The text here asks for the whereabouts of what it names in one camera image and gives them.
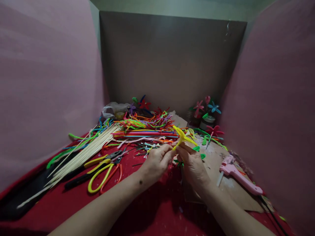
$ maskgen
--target bamboo skewer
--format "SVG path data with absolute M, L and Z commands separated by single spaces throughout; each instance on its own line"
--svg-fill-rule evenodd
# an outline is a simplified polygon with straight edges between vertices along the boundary
M 63 160 L 62 160 L 62 162 L 48 175 L 48 177 L 49 176 L 51 176 L 52 175 L 52 173 L 54 173 L 55 172 L 55 170 L 57 170 L 58 169 L 58 167 L 73 153 L 73 151 L 74 150 L 76 150 L 77 149 L 77 147 L 79 147 L 80 146 L 80 144 L 83 142 L 83 140 L 84 139 L 82 139 L 81 140 L 81 142 L 78 144 L 78 146 L 76 146 L 70 153 L 69 153 L 69 155 L 68 156 L 66 156 Z
M 100 134 L 95 140 L 93 140 L 85 149 L 83 149 L 75 158 L 69 161 L 65 166 L 63 166 L 60 170 L 58 170 L 53 178 L 46 184 L 50 184 L 56 181 L 59 178 L 63 178 L 65 175 L 75 170 L 79 166 L 81 166 L 84 162 L 94 156 L 105 143 L 108 143 L 112 140 L 111 133 L 114 130 L 120 129 L 119 125 L 112 125 L 107 130 L 105 130 L 102 134 Z
M 78 153 L 72 160 L 70 160 L 66 165 L 64 165 L 59 171 L 57 171 L 53 178 L 44 186 L 44 188 L 39 191 L 37 194 L 33 195 L 32 197 L 30 197 L 29 199 L 27 199 L 26 201 L 24 201 L 23 203 L 21 203 L 19 206 L 17 206 L 18 208 L 21 208 L 22 206 L 24 206 L 26 203 L 28 203 L 29 201 L 31 201 L 32 199 L 36 198 L 37 196 L 39 196 L 40 194 L 42 194 L 43 192 L 47 191 L 48 189 L 51 189 L 52 187 L 54 187 L 60 180 L 62 180 L 63 177 L 65 177 L 68 173 L 70 173 L 71 171 L 75 170 L 76 168 L 78 168 L 79 166 L 81 166 L 84 162 L 86 162 L 88 159 L 90 159 L 91 157 L 93 157 L 98 151 L 101 150 L 102 146 L 104 144 L 109 143 L 110 141 L 113 140 L 111 133 L 113 132 L 117 132 L 120 130 L 120 126 L 118 124 L 114 124 L 111 125 L 108 129 L 106 129 L 103 133 L 101 133 L 98 137 L 96 137 L 86 148 L 84 148 L 80 153 Z

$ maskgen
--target left hand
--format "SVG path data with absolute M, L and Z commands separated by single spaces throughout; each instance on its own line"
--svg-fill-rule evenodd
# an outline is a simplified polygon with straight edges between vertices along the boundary
M 142 182 L 146 187 L 157 182 L 172 163 L 176 151 L 172 151 L 172 146 L 164 144 L 163 146 L 152 149 L 138 172 L 142 175 Z

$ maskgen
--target pink panel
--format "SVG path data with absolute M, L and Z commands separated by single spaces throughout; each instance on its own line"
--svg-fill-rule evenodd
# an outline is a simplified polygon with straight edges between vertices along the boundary
M 226 145 L 298 235 L 315 232 L 315 2 L 256 19 L 222 102 Z
M 0 191 L 98 120 L 100 54 L 86 0 L 0 3 Z

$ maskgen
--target forearm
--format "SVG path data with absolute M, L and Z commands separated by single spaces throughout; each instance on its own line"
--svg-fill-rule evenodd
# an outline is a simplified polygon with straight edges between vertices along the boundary
M 226 235 L 274 235 L 214 184 L 197 190 Z
M 126 207 L 147 187 L 142 174 L 133 173 L 75 213 L 50 236 L 107 235 Z

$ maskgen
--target pink glue gun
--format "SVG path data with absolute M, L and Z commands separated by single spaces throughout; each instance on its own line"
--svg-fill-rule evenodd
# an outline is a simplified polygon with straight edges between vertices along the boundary
M 217 186 L 220 185 L 221 179 L 223 177 L 223 173 L 225 175 L 232 175 L 245 189 L 247 189 L 253 195 L 262 195 L 263 190 L 254 185 L 248 179 L 246 179 L 235 167 L 234 165 L 235 158 L 231 155 L 224 158 L 222 165 L 220 166 L 221 175 L 218 179 Z

